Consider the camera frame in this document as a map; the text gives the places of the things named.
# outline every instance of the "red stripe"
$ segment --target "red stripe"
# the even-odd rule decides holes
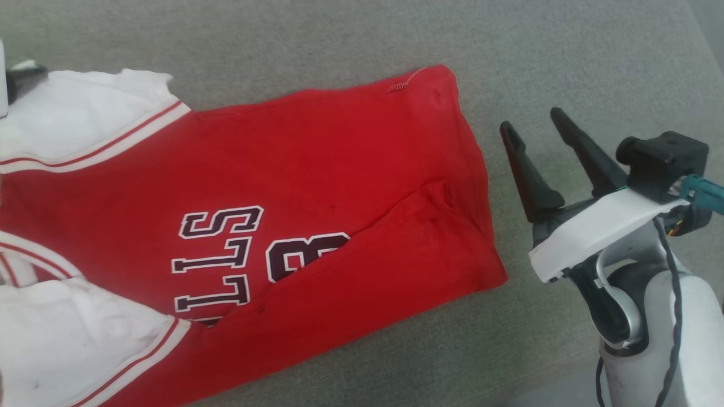
[[[124,139],[128,138],[129,136],[131,136],[133,133],[136,133],[136,132],[139,131],[141,128],[147,126],[149,123],[153,122],[154,120],[158,119],[159,117],[163,116],[164,114],[170,112],[171,110],[173,110],[175,107],[179,106],[180,104],[181,104],[181,101],[177,101],[176,103],[174,103],[173,105],[167,107],[166,109],[164,109],[164,110],[161,111],[160,113],[152,116],[150,119],[148,119],[148,120],[146,120],[145,122],[143,122],[143,123],[139,124],[138,126],[134,127],[132,130],[128,131],[127,133],[121,135],[121,136],[118,137],[118,138],[115,138],[113,141],[111,141],[110,143],[106,144],[105,146],[100,147],[98,150],[92,151],[92,152],[90,152],[90,153],[88,153],[88,154],[86,154],[86,155],[84,155],[84,156],[78,157],[78,158],[76,158],[76,159],[72,159],[72,160],[70,160],[70,161],[64,161],[64,162],[60,162],[60,163],[56,163],[56,164],[48,164],[48,163],[45,163],[45,162],[43,162],[43,161],[41,161],[41,160],[39,160],[39,159],[31,159],[31,158],[28,158],[28,157],[18,157],[18,158],[16,158],[16,159],[9,159],[9,160],[5,160],[5,161],[0,161],[0,165],[12,164],[12,163],[14,163],[14,162],[19,162],[19,161],[35,161],[35,162],[38,162],[38,163],[40,163],[40,164],[42,164],[42,165],[45,165],[46,167],[63,167],[64,165],[73,164],[73,163],[82,161],[82,160],[84,160],[84,159],[89,159],[89,158],[91,158],[92,156],[95,156],[95,155],[97,155],[97,154],[99,154],[99,153],[101,153],[101,152],[103,152],[103,151],[111,148],[112,146],[115,146],[116,144],[120,143],[120,142],[123,141]]]
[[[99,389],[97,389],[96,391],[94,391],[93,393],[91,393],[88,397],[82,399],[81,401],[77,402],[76,404],[73,404],[73,405],[70,406],[70,407],[78,407],[78,406],[82,406],[84,403],[87,403],[87,402],[90,401],[92,398],[96,397],[100,392],[102,392],[103,390],[105,390],[108,386],[110,386],[113,382],[115,382],[116,380],[118,380],[121,376],[123,376],[126,372],[128,372],[128,371],[129,371],[131,368],[133,368],[135,365],[137,365],[137,364],[139,364],[140,362],[145,361],[146,359],[152,357],[152,356],[161,348],[161,346],[163,346],[163,345],[166,343],[166,341],[169,339],[169,336],[171,336],[171,334],[172,334],[172,333],[174,332],[174,330],[176,329],[176,326],[178,325],[178,323],[179,323],[178,318],[174,318],[174,323],[171,325],[171,328],[169,328],[168,332],[166,332],[166,334],[164,335],[164,338],[161,339],[161,342],[159,342],[159,344],[156,345],[156,347],[155,347],[148,355],[146,355],[146,356],[138,359],[137,361],[134,361],[134,362],[131,363],[130,365],[126,366],[125,369],[123,369],[122,371],[118,372],[118,373],[117,373],[115,376],[113,376],[108,382],[106,382],[105,385],[101,386]]]
[[[0,253],[0,263],[2,263],[3,267],[7,270],[7,273],[10,274],[10,280],[12,284],[15,287],[20,287],[20,284],[17,283],[17,279],[15,278],[15,274],[12,274],[12,269],[10,268],[10,264],[7,262],[7,259],[5,259],[5,255]]]
[[[7,249],[12,250],[12,251],[16,251],[16,252],[19,252],[19,253],[23,253],[23,254],[25,254],[26,256],[33,257],[34,259],[40,260],[40,261],[42,261],[43,263],[49,264],[51,267],[53,267],[53,268],[55,268],[56,270],[58,270],[58,271],[59,271],[61,274],[63,274],[65,277],[67,277],[67,278],[73,278],[72,274],[70,274],[69,272],[65,271],[65,270],[64,270],[62,267],[60,267],[58,264],[55,264],[54,262],[52,262],[52,261],[50,261],[50,260],[48,260],[48,259],[44,259],[44,258],[38,256],[37,254],[33,253],[32,251],[27,251],[27,250],[25,250],[24,248],[19,248],[19,247],[17,247],[17,246],[13,246],[13,245],[10,245],[10,244],[8,244],[8,243],[0,243],[0,247],[4,247],[4,248],[7,248]]]
[[[33,273],[35,273],[35,278],[38,282],[52,281],[58,279],[58,277],[55,277],[53,273],[49,272],[43,267],[40,267],[36,264],[31,264],[31,267],[33,268]]]

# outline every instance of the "gray carpet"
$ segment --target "gray carpet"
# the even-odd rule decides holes
[[[689,0],[689,6],[719,67],[724,70],[724,1]]]
[[[724,181],[724,78],[685,0],[6,0],[8,57],[53,69],[168,72],[194,109],[340,88],[443,63],[490,176],[510,274],[472,295],[201,406],[484,406],[593,364],[597,334],[566,282],[527,262],[523,218],[497,126],[510,120],[552,187],[590,191],[557,138],[561,106],[613,152],[677,130],[710,143]],[[674,242],[722,294],[724,223]]]

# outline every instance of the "stitching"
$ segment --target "stitching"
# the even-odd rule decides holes
[[[158,118],[160,118],[161,116],[164,116],[166,113],[172,111],[173,109],[175,109],[176,107],[178,107],[180,104],[181,104],[181,101],[176,101],[176,103],[174,103],[173,105],[167,107],[166,109],[164,109],[164,110],[162,110],[161,112],[155,114],[154,116],[149,117],[146,121],[144,121],[143,123],[141,123],[141,124],[139,124],[138,126],[134,127],[133,129],[127,131],[127,132],[124,133],[123,135],[121,135],[121,136],[119,136],[119,137],[117,137],[117,138],[109,141],[108,143],[104,144],[104,145],[101,146],[101,147],[98,147],[96,150],[93,150],[92,152],[87,153],[87,154],[85,154],[85,155],[82,155],[82,156],[80,156],[80,157],[76,157],[76,158],[74,158],[74,159],[69,159],[68,161],[63,161],[63,162],[57,162],[57,163],[52,163],[52,162],[51,162],[51,163],[48,163],[48,162],[45,162],[45,161],[42,160],[42,159],[36,159],[36,158],[33,158],[33,157],[24,157],[24,156],[23,156],[23,157],[16,157],[16,158],[6,159],[6,160],[4,160],[4,161],[0,161],[0,166],[4,166],[4,165],[8,165],[8,164],[13,164],[13,163],[19,162],[19,161],[34,161],[34,162],[38,162],[38,163],[40,163],[40,164],[42,164],[42,165],[44,165],[44,166],[46,166],[46,167],[53,167],[53,168],[55,168],[55,167],[63,167],[63,166],[65,166],[65,165],[69,165],[69,164],[74,164],[74,163],[79,162],[79,161],[82,161],[82,160],[84,160],[84,159],[91,158],[92,156],[95,156],[95,155],[97,155],[97,154],[99,154],[99,153],[101,153],[101,152],[103,152],[103,151],[111,148],[112,146],[118,144],[119,142],[121,142],[121,141],[124,140],[125,138],[128,138],[129,136],[131,136],[133,133],[136,133],[136,132],[139,131],[141,128],[143,128],[143,127],[151,124],[151,123],[152,123],[153,121],[155,121],[156,119],[158,119]]]
[[[387,91],[391,93],[391,92],[401,91],[402,89],[407,88],[407,85],[410,84],[410,81],[412,80],[412,78],[414,78],[415,75],[422,72],[422,70],[424,70],[426,68],[427,67],[422,67],[419,70],[416,70],[415,72],[413,72],[412,75],[410,75],[410,77],[405,82],[396,83],[396,84],[392,85],[390,87],[390,89],[388,89]]]

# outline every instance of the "cable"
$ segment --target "cable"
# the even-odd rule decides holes
[[[681,309],[681,281],[679,280],[678,268],[676,267],[676,262],[674,261],[674,255],[671,253],[669,242],[666,241],[666,232],[664,231],[663,226],[661,226],[658,219],[654,219],[654,224],[656,225],[656,230],[659,232],[661,245],[664,247],[664,251],[666,252],[666,263],[671,271],[671,287],[674,291],[674,344],[671,347],[671,353],[669,354],[669,369],[664,375],[664,385],[659,393],[659,396],[656,398],[655,404],[655,407],[662,407],[664,405],[664,401],[666,401],[666,396],[671,389],[671,383],[673,382],[676,367],[678,366],[678,354],[679,349],[681,349],[681,325],[683,322],[683,312]]]
[[[603,390],[601,390],[601,373],[603,373],[603,358],[599,356],[596,365],[596,399],[600,407],[606,407],[603,402]]]

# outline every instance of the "white trim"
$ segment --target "white trim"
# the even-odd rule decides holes
[[[28,169],[40,169],[47,172],[71,172],[77,169],[86,168],[121,154],[162,128],[180,119],[188,112],[191,112],[191,109],[176,100],[169,106],[165,106],[163,109],[147,114],[138,121],[126,126],[113,138],[105,140],[102,144],[97,144],[71,156],[63,157],[62,159],[45,160],[31,154],[2,157],[0,158],[0,162],[16,159],[28,159],[32,161],[23,160],[14,161],[8,164],[0,164],[0,173],[9,174],[11,172],[24,171]]]
[[[161,347],[156,349],[157,346],[159,346],[159,343],[164,339],[168,331],[171,329],[171,327],[174,324],[174,321],[177,321],[177,325],[174,328],[173,332],[171,332],[171,335],[166,339],[165,342],[161,344]],[[191,322],[186,321],[184,319],[178,319],[174,318],[172,316],[168,317],[167,325],[163,329],[161,333],[156,337],[153,343],[151,343],[150,346],[146,348],[146,350],[142,353],[139,353],[138,355],[134,356],[133,358],[129,358],[126,360],[125,363],[119,365],[116,369],[109,372],[105,379],[101,381],[101,384],[94,388],[91,391],[88,391],[84,393],[81,396],[76,397],[75,399],[71,400],[68,403],[62,404],[62,407],[73,407],[78,405],[78,407],[97,407],[101,404],[105,403],[113,397],[116,393],[118,393],[123,387],[126,387],[129,385],[133,380],[137,379],[140,375],[142,375],[145,371],[149,370],[151,367],[153,367],[155,364],[159,363],[161,360],[163,360],[166,356],[168,356],[171,351],[176,348],[176,345],[178,345],[181,342],[181,339],[184,338],[186,335],[186,332],[191,328]],[[134,367],[128,369],[127,372],[125,372],[120,377],[116,378],[113,382],[110,382],[110,380],[113,379],[114,376],[122,372],[124,369],[126,369],[131,364],[134,364],[139,359],[145,360],[138,362]],[[94,395],[90,400],[87,400],[86,402],[81,403],[83,400],[85,400],[88,396],[92,395],[94,392],[98,391],[99,388],[102,388],[106,386],[101,392]]]
[[[50,274],[60,280],[65,280],[69,277],[82,277],[83,273],[74,266],[70,261],[66,260],[65,257],[52,251],[51,249],[41,246],[30,240],[23,239],[20,236],[11,235],[8,232],[0,230],[0,248],[1,251],[6,253],[12,253],[14,256],[27,261],[28,263],[35,264],[36,266],[47,270]]]
[[[5,258],[5,261],[7,261],[7,255],[5,253],[0,253],[0,256],[3,256]],[[15,286],[15,284],[12,282],[12,275],[10,273],[11,271],[5,267],[5,264],[3,264],[2,261],[0,261],[0,285],[5,284],[11,287]]]
[[[15,281],[17,281],[18,288],[27,287],[38,282],[38,276],[35,275],[32,264],[17,256],[11,256],[8,253],[2,253],[0,255],[5,258],[8,266],[10,266],[8,273],[12,274]]]

